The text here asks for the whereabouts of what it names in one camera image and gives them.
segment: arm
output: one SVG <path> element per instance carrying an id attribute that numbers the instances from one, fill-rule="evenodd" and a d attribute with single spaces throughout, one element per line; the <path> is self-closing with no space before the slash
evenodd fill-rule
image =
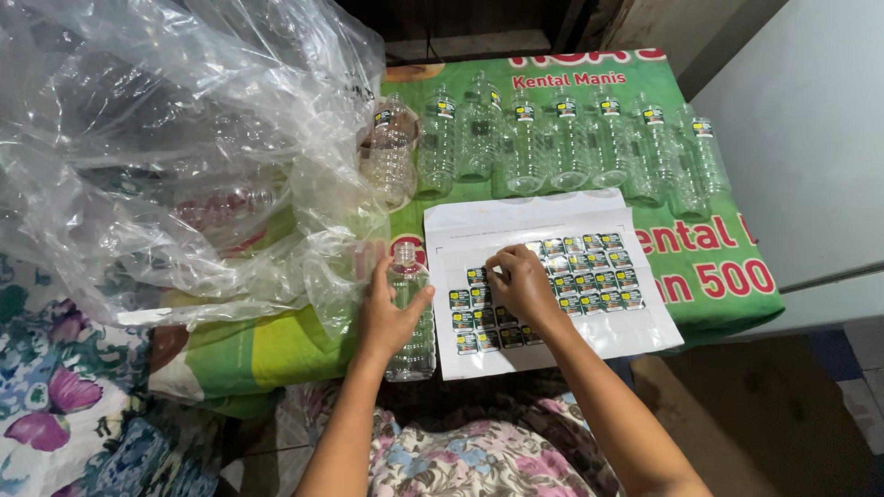
<path id="1" fill-rule="evenodd" d="M 493 270 L 499 266 L 502 270 Z M 502 249 L 485 263 L 504 305 L 544 339 L 592 434 L 629 495 L 709 496 L 654 415 L 607 367 L 560 309 L 534 252 Z"/>
<path id="2" fill-rule="evenodd" d="M 432 300 L 427 286 L 400 310 L 392 304 L 386 270 L 392 257 L 379 263 L 362 300 L 359 345 L 347 367 L 338 401 L 325 426 L 295 497 L 364 496 L 369 482 L 369 450 L 377 390 L 390 358 L 415 330 L 417 319 Z"/>

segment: person's right hand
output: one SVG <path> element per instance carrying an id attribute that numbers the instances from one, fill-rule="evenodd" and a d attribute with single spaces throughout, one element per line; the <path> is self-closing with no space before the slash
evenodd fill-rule
<path id="1" fill-rule="evenodd" d="M 497 266 L 502 274 L 494 271 Z M 504 307 L 529 326 L 562 314 L 544 266 L 524 245 L 505 247 L 491 256 L 485 261 L 485 275 Z"/>

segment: hand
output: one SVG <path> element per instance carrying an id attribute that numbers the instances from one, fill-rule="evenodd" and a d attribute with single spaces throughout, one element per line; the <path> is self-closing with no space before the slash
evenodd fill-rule
<path id="1" fill-rule="evenodd" d="M 494 271 L 496 266 L 502 274 Z M 524 245 L 502 248 L 485 261 L 485 275 L 504 307 L 529 326 L 562 314 L 544 266 Z"/>
<path id="2" fill-rule="evenodd" d="M 365 289 L 359 309 L 359 345 L 356 349 L 357 356 L 383 361 L 384 365 L 411 339 L 418 318 L 436 293 L 433 285 L 427 285 L 407 308 L 399 309 L 392 303 L 396 290 L 387 285 L 386 280 L 390 263 L 392 257 L 377 263 L 371 274 L 371 284 Z"/>

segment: person's left hand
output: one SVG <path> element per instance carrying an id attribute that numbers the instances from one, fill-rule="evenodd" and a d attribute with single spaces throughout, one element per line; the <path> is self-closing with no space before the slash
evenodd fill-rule
<path id="1" fill-rule="evenodd" d="M 433 285 L 427 285 L 415 295 L 407 308 L 399 309 L 393 305 L 396 291 L 387 285 L 386 280 L 386 271 L 392 260 L 392 257 L 387 257 L 377 263 L 359 309 L 359 346 L 356 354 L 383 361 L 384 364 L 411 339 L 417 320 L 436 293 Z"/>

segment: transparent plastic bag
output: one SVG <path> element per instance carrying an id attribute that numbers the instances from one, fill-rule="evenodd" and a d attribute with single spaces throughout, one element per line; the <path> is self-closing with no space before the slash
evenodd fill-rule
<path id="1" fill-rule="evenodd" d="M 377 34 L 328 0 L 10 0 L 0 65 L 0 252 L 109 325 L 346 330 L 389 240 L 354 168 Z"/>

